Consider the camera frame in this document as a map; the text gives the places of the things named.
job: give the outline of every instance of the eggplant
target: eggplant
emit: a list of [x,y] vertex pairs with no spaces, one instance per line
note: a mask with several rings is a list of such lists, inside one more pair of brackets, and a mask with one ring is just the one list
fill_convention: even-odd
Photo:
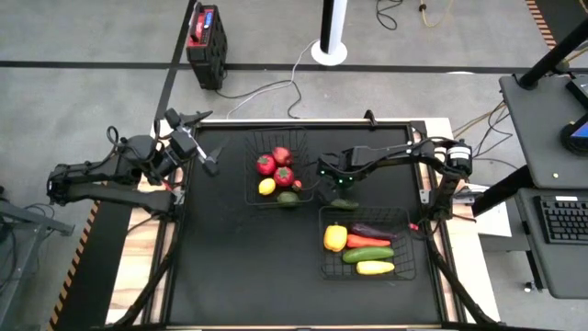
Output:
[[349,231],[352,234],[363,235],[365,237],[374,239],[390,240],[396,238],[396,234],[387,231],[382,231],[363,223],[354,223],[353,225],[351,225]]

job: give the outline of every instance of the orange and black hazard tape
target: orange and black hazard tape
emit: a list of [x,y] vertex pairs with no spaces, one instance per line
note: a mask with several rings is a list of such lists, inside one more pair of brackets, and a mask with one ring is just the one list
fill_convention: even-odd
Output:
[[85,220],[85,227],[82,231],[80,243],[77,245],[75,253],[73,253],[72,265],[67,270],[67,274],[65,275],[65,281],[63,282],[62,289],[59,293],[59,298],[57,300],[57,303],[55,303],[55,306],[53,307],[51,319],[49,321],[49,325],[47,326],[48,331],[53,331],[57,326],[59,315],[62,312],[63,305],[65,304],[65,299],[67,299],[67,291],[72,286],[72,279],[74,278],[75,271],[77,270],[77,267],[80,264],[80,259],[82,258],[82,254],[84,253],[85,243],[88,241],[90,231],[92,231],[92,224],[94,223],[94,219],[96,217],[96,214],[98,213],[99,205],[100,201],[94,202],[94,205],[92,205],[92,209],[90,210],[90,214],[88,215],[87,220]]
[[529,7],[529,11],[541,32],[541,36],[543,36],[543,40],[547,43],[549,49],[553,49],[557,42],[553,39],[553,35],[551,35],[551,30],[548,27],[548,24],[545,22],[539,7],[535,3],[535,0],[526,0],[526,6]]

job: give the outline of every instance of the wire basket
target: wire basket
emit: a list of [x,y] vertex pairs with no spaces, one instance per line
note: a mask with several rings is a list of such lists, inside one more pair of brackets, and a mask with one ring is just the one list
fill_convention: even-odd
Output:
[[292,153],[292,164],[289,166],[294,177],[302,183],[303,190],[298,192],[299,203],[309,202],[314,196],[311,187],[314,176],[309,164],[309,152],[306,130],[303,128],[280,128],[271,130],[253,130],[245,138],[245,202],[254,206],[278,206],[277,196],[292,188],[276,187],[272,194],[262,196],[258,193],[259,182],[269,176],[257,172],[256,162],[263,154],[272,154],[275,147],[285,147]]
[[[334,207],[323,207],[319,217],[321,231],[321,273],[326,280],[413,280],[416,277],[413,240],[411,238],[408,212],[403,208],[359,208],[355,211],[342,211]],[[333,252],[324,248],[322,239],[327,226],[342,225],[349,229],[353,223],[364,223],[376,229],[396,234],[390,240],[394,256],[380,261],[391,262],[394,270],[381,275],[360,275],[356,263],[343,261],[343,254],[349,250]]]

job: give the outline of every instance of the white paper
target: white paper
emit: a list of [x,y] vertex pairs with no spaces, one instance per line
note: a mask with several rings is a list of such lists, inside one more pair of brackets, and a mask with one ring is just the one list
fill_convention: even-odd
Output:
[[[484,191],[488,188],[475,184],[468,184],[468,187],[473,191]],[[476,225],[478,227],[478,234],[513,236],[511,233],[511,224],[508,222],[506,202],[495,206],[482,215],[478,215],[476,217]]]

